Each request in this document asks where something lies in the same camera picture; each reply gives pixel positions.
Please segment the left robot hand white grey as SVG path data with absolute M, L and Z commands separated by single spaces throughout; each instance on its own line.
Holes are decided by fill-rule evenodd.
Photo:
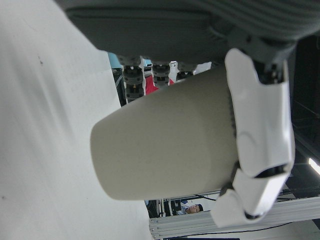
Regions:
M 59 0 L 123 66 L 127 104 L 91 130 L 116 200 L 221 189 L 218 227 L 254 224 L 295 160 L 287 60 L 320 30 L 317 0 Z

